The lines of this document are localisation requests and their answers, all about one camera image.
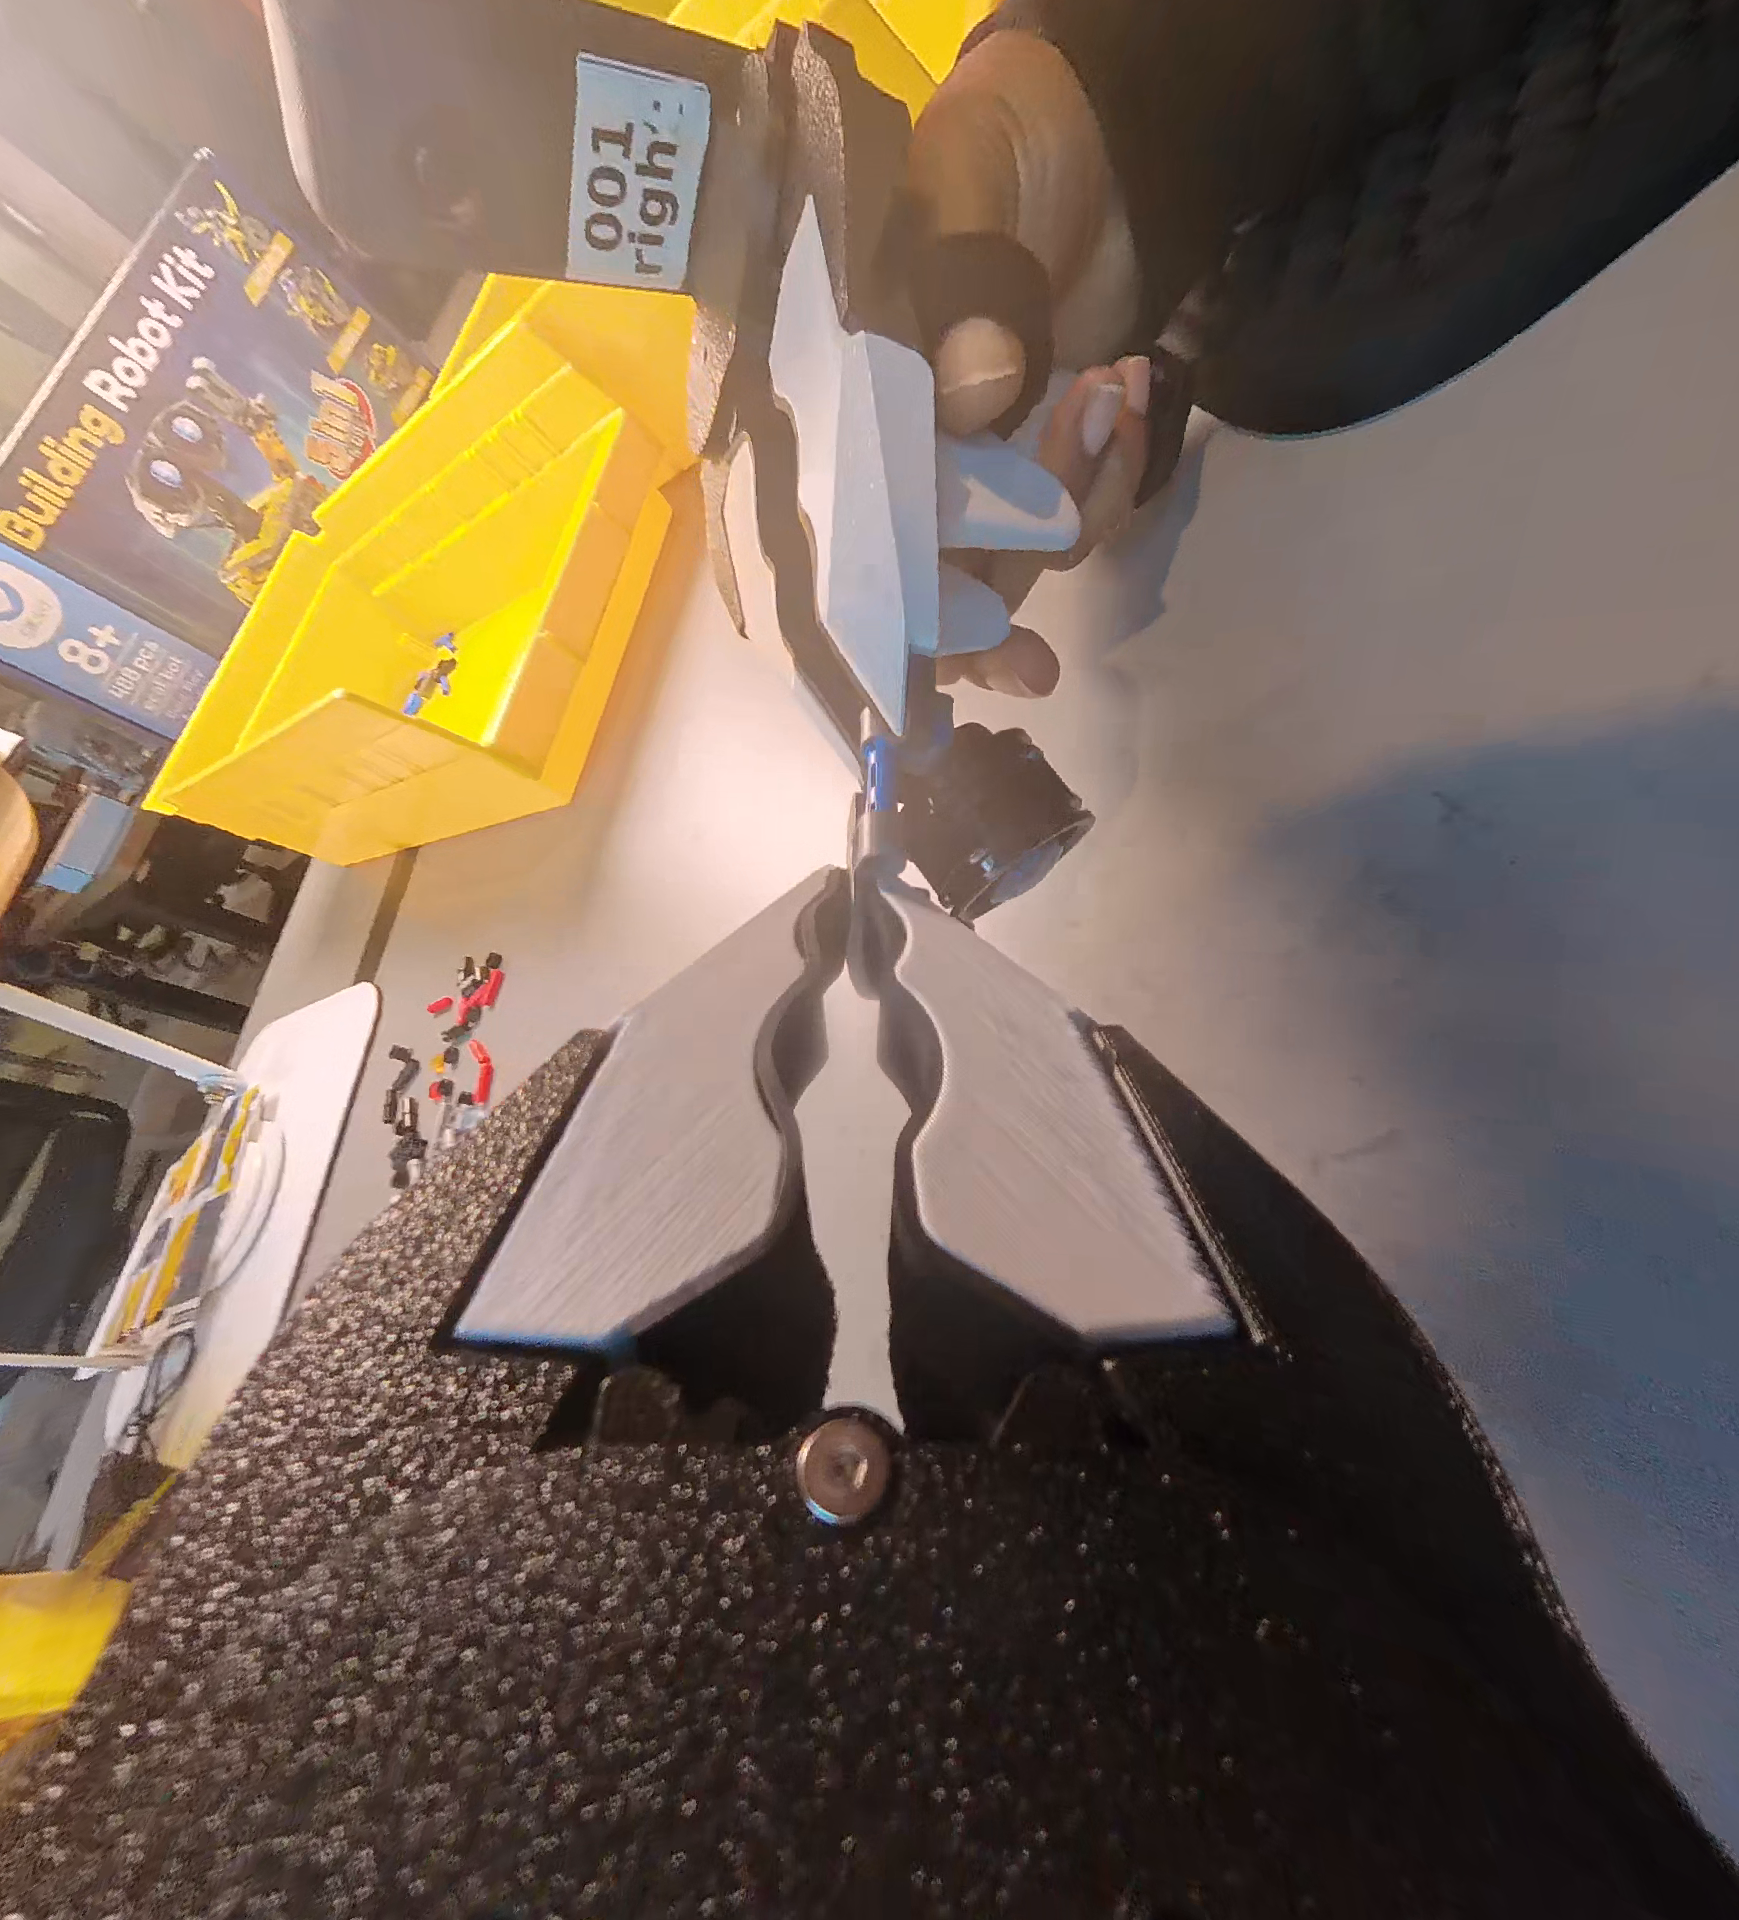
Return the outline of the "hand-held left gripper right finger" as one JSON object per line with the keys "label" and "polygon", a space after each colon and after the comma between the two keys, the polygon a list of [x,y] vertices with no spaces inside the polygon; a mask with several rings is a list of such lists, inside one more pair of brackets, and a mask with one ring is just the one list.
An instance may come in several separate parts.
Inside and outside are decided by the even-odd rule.
{"label": "hand-held left gripper right finger", "polygon": [[888,1275],[903,1422],[998,1422],[1039,1369],[1238,1340],[1091,1020],[892,878],[856,883],[851,974],[907,1108]]}

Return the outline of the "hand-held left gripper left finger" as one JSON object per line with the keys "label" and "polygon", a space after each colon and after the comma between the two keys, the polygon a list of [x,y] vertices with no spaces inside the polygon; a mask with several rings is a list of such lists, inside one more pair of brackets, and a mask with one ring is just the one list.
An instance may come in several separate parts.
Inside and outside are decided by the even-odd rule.
{"label": "hand-held left gripper left finger", "polygon": [[822,869],[642,999],[473,1263],[446,1341],[803,1420],[833,1362],[796,1106],[828,1062],[850,878]]}

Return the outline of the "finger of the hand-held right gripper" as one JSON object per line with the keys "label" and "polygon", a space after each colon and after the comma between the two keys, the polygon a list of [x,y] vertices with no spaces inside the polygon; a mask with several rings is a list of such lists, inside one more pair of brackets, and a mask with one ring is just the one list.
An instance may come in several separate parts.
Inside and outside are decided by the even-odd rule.
{"label": "finger of the hand-held right gripper", "polygon": [[876,732],[910,729],[938,635],[928,376],[918,352],[843,320],[822,205],[806,192],[785,235],[767,395],[796,438],[815,607]]}
{"label": "finger of the hand-held right gripper", "polygon": [[711,578],[738,632],[776,640],[831,735],[878,727],[815,607],[815,547],[797,493],[791,427],[713,427],[700,458]]}

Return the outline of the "black toy wheel assembly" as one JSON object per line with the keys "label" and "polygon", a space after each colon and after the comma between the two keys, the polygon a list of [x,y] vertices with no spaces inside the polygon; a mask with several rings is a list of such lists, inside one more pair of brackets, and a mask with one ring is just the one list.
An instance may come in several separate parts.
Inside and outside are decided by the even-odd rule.
{"label": "black toy wheel assembly", "polygon": [[846,833],[846,973],[881,996],[898,950],[895,909],[920,905],[974,932],[1039,885],[1096,825],[1022,727],[959,722],[924,694],[906,734],[867,729]]}

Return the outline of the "grey desk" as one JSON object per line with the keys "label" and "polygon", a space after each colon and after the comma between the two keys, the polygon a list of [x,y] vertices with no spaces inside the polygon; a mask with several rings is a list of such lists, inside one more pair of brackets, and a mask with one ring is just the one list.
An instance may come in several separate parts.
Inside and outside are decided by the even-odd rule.
{"label": "grey desk", "polygon": [[[428,1351],[521,1084],[833,859],[843,777],[669,556],[600,797],[421,859],[379,1040],[458,920],[504,1111],[395,1197],[385,1056],[285,1333],[151,1528],[0,1916],[1601,1916],[1481,1760],[1414,1763],[1350,1523],[1145,1388],[1134,1432],[538,1452]],[[1739,165],[1439,394],[1218,432],[1032,601],[1100,815],[991,941],[1133,1028],[1456,1382],[1594,1666],[1739,1866]],[[427,1310],[417,1323],[410,1313]]]}

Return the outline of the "person's right hand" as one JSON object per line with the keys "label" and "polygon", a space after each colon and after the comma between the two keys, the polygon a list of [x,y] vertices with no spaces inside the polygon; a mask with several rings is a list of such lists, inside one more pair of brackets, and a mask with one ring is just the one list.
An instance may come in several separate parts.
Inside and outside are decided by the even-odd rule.
{"label": "person's right hand", "polygon": [[1139,509],[1167,405],[1139,347],[1137,241],[1081,82],[1029,30],[990,30],[962,55],[916,126],[907,184],[929,238],[999,266],[1008,286],[974,298],[932,352],[941,430],[1008,438],[1052,372],[1072,376],[1035,454],[1078,509],[1074,546],[962,561],[1015,614],[1043,572],[1114,543]]}

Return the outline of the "pile of small toy parts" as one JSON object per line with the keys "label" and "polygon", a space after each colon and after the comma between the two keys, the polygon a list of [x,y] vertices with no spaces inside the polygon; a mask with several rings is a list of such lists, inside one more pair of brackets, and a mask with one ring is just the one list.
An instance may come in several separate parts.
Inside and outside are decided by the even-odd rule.
{"label": "pile of small toy parts", "polygon": [[502,953],[467,957],[453,991],[424,1006],[435,1026],[424,1047],[388,1049],[391,1076],[379,1097],[379,1118],[391,1193],[417,1188],[435,1162],[490,1116],[496,1065],[480,1026],[499,1005],[504,983]]}

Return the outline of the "white book stand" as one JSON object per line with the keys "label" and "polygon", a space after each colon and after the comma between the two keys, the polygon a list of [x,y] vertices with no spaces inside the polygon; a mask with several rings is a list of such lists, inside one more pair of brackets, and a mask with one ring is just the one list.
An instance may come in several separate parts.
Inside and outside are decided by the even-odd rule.
{"label": "white book stand", "polygon": [[[0,732],[0,916],[39,852],[35,808]],[[0,1572],[64,1572],[104,1471],[185,1469],[281,1329],[361,1070],[379,992],[357,985],[266,1024],[233,1066],[0,981],[0,1019],[113,1055],[202,1104],[193,1134],[136,1128],[98,1091],[0,1075]],[[258,1183],[233,1200],[193,1325],[146,1358],[92,1348],[167,1171],[220,1091],[264,1094]]]}

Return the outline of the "yellow printed leaflet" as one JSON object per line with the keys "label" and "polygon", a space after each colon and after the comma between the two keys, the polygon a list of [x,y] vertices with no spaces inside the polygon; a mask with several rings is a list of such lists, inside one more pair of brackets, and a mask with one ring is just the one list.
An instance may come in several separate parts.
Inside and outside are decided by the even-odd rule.
{"label": "yellow printed leaflet", "polygon": [[218,1284],[218,1240],[233,1200],[258,1184],[247,1165],[260,1162],[263,1128],[264,1094],[254,1084],[218,1093],[154,1191],[104,1310],[97,1353],[146,1358],[193,1325]]}

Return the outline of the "blue toy kit box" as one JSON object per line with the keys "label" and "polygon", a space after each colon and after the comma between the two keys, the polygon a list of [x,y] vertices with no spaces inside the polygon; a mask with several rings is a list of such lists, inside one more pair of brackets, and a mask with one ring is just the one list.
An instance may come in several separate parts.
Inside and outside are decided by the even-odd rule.
{"label": "blue toy kit box", "polygon": [[282,549],[435,385],[201,150],[0,447],[0,671],[177,741]]}

